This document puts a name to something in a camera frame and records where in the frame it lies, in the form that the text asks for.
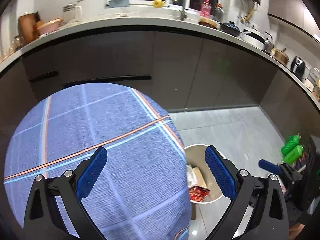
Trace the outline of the white paper napkin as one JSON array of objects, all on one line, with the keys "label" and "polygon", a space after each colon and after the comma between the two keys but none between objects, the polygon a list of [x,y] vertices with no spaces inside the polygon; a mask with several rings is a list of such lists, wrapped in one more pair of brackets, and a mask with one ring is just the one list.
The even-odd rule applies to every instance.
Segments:
[{"label": "white paper napkin", "polygon": [[199,186],[197,173],[196,173],[198,170],[199,170],[198,167],[192,168],[190,165],[186,166],[187,184],[189,188],[192,188],[193,186]]}]

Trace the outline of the white trash bin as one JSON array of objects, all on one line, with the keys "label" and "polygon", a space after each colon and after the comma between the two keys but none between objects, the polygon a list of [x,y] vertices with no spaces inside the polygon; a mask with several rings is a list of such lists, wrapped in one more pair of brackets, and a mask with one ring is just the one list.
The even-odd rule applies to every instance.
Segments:
[{"label": "white trash bin", "polygon": [[195,204],[210,204],[222,197],[234,200],[239,183],[236,178],[238,169],[214,146],[195,144],[185,148],[187,165],[198,167],[197,179],[199,186],[210,190],[209,195],[202,202]]}]

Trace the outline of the green plastic bottle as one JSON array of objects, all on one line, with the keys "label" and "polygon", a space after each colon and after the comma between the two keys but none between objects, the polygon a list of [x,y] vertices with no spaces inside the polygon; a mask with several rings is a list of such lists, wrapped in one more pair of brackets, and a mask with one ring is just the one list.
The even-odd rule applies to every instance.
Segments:
[{"label": "green plastic bottle", "polygon": [[283,162],[286,164],[293,164],[296,160],[298,160],[304,151],[303,145],[297,145],[293,150],[291,150],[285,157],[283,158]]},{"label": "green plastic bottle", "polygon": [[301,135],[299,133],[289,136],[288,139],[285,141],[284,146],[281,148],[281,154],[284,157],[287,155],[291,150],[293,150],[300,142]]}]

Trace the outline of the red snack bag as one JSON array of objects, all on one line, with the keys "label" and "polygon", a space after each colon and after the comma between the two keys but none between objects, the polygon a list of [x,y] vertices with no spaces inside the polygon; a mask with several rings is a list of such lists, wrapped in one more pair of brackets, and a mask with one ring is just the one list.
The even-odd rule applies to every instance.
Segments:
[{"label": "red snack bag", "polygon": [[193,202],[202,202],[210,193],[210,190],[201,186],[193,186],[189,189],[189,199]]}]

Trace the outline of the blue plaid tablecloth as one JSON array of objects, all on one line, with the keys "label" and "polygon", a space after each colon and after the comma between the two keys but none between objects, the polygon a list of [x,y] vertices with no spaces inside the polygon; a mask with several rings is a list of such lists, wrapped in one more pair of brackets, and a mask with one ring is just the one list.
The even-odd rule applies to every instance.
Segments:
[{"label": "blue plaid tablecloth", "polygon": [[87,83],[43,99],[10,140],[4,188],[23,224],[34,178],[75,169],[99,146],[107,163],[86,211],[107,239],[187,239],[191,204],[184,146],[166,110],[143,93]]}]

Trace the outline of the black air fryer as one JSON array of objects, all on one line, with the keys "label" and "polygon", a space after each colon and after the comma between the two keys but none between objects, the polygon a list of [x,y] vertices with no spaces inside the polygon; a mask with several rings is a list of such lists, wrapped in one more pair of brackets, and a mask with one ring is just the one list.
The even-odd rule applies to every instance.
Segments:
[{"label": "black air fryer", "polygon": [[290,71],[299,79],[302,80],[302,77],[304,75],[305,70],[305,61],[298,56],[295,56],[295,58],[291,62]]}]

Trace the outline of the dark lower cabinets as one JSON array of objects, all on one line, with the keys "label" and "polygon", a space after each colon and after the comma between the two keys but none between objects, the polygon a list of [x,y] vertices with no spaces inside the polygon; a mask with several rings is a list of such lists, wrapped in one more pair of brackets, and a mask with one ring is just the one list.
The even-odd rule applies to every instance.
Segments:
[{"label": "dark lower cabinets", "polygon": [[319,108],[262,56],[207,35],[126,31],[68,35],[9,64],[1,72],[1,150],[39,101],[89,82],[133,87],[167,111],[260,106],[283,138],[319,136]]}]

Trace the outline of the pink bottle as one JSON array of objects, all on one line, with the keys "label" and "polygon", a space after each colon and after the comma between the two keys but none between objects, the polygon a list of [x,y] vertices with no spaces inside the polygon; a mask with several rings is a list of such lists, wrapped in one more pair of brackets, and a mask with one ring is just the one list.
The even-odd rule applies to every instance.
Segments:
[{"label": "pink bottle", "polygon": [[204,0],[201,5],[200,16],[209,18],[211,10],[212,10],[212,6],[211,6],[209,0]]}]

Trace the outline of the pink bowl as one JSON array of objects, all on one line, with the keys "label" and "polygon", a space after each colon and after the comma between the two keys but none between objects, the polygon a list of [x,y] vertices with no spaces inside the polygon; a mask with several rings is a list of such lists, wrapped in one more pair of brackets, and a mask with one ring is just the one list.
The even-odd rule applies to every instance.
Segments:
[{"label": "pink bowl", "polygon": [[40,36],[47,33],[51,33],[58,30],[62,26],[62,24],[63,18],[57,18],[37,27],[37,32]]}]

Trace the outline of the wooden cutting board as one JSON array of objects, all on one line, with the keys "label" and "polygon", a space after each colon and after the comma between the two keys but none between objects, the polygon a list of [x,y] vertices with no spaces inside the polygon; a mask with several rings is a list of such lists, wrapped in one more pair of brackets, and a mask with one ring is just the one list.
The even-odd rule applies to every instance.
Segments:
[{"label": "wooden cutting board", "polygon": [[18,18],[18,31],[23,38],[23,44],[29,44],[39,38],[34,26],[37,23],[35,13],[24,14]]}]

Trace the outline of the yellow mug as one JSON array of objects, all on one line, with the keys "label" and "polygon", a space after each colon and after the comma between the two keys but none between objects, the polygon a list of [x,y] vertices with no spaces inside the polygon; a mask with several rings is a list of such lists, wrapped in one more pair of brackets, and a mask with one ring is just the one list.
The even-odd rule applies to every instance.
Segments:
[{"label": "yellow mug", "polygon": [[163,0],[153,0],[153,7],[154,8],[162,8],[165,6],[165,1]]}]

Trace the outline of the glass jar with lid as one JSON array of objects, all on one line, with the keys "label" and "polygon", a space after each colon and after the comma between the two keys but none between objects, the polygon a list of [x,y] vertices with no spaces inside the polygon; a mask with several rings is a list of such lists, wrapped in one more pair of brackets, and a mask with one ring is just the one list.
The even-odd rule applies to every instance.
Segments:
[{"label": "glass jar with lid", "polygon": [[82,18],[82,7],[75,3],[69,3],[63,7],[62,16],[65,24],[80,22]]}]

